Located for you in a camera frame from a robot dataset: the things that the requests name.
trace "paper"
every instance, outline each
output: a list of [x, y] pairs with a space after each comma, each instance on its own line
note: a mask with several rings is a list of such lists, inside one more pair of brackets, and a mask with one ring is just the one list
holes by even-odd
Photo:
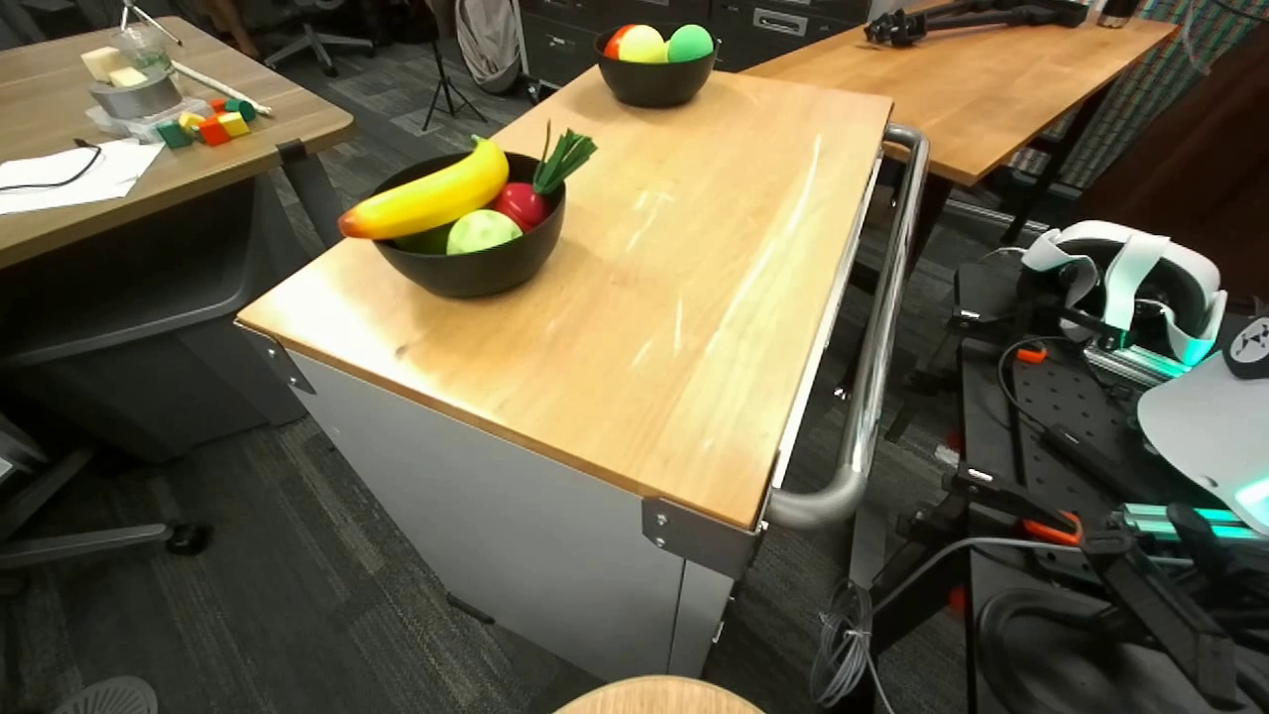
[[94, 146], [73, 146], [58, 155], [0, 162], [0, 216], [124, 200], [162, 151], [162, 142], [139, 142], [139, 140], [114, 140]]

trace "vr headset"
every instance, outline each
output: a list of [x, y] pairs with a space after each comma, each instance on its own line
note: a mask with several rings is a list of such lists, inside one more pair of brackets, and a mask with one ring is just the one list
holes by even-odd
[[1216, 347], [1220, 271], [1167, 236], [1073, 224], [1039, 236], [1024, 271], [1061, 281], [1061, 334], [1085, 341], [1085, 360], [1105, 374], [1159, 385]]

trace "banana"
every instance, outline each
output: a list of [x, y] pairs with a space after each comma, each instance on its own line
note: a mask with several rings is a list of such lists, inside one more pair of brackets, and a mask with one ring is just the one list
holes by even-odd
[[480, 208], [489, 208], [513, 174], [506, 155], [474, 140], [474, 146], [432, 174], [382, 191], [340, 216], [346, 240], [403, 240], [447, 225]]

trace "fruit bowl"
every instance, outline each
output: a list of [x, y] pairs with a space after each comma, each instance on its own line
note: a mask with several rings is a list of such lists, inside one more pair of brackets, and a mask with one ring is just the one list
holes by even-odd
[[607, 44], [609, 36], [601, 36], [599, 44], [599, 77], [617, 102], [683, 106], [706, 89], [714, 72], [714, 51], [685, 65], [628, 65], [628, 58], [609, 58], [601, 51]]
[[[408, 180], [443, 171], [447, 162], [460, 162], [460, 155], [447, 159], [432, 159], [432, 162], [415, 162], [400, 174], [394, 174], [386, 185], [400, 185]], [[513, 155], [513, 180], [526, 183], [530, 171], [538, 167], [538, 159], [530, 155]], [[408, 240], [394, 240], [394, 242], [378, 242], [378, 249], [395, 266], [395, 275], [403, 275], [408, 281], [443, 293], [443, 298], [492, 298], [492, 293], [513, 293], [525, 281], [530, 281], [563, 232], [563, 200], [566, 200], [566, 183], [559, 185], [559, 196], [542, 196], [547, 200], [547, 217], [538, 225], [530, 225], [526, 236], [502, 242], [502, 245], [489, 245], [474, 255], [447, 255], [447, 225], [427, 232], [427, 236], [408, 236]]]

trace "white headset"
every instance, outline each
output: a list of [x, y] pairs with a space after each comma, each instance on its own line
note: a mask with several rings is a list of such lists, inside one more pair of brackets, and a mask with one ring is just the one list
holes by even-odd
[[[1073, 224], [1065, 232], [1039, 236], [1024, 266], [1030, 275], [1065, 275], [1065, 311], [1080, 311], [1104, 285], [1104, 324], [1118, 328], [1125, 347], [1116, 352], [1129, 360], [1159, 360], [1159, 376], [1188, 374], [1216, 341], [1225, 316], [1220, 271], [1167, 236], [1147, 236], [1118, 224]], [[1150, 278], [1182, 281], [1167, 302], [1147, 298]], [[1167, 351], [1133, 347], [1137, 307], [1154, 307], [1167, 320]]]

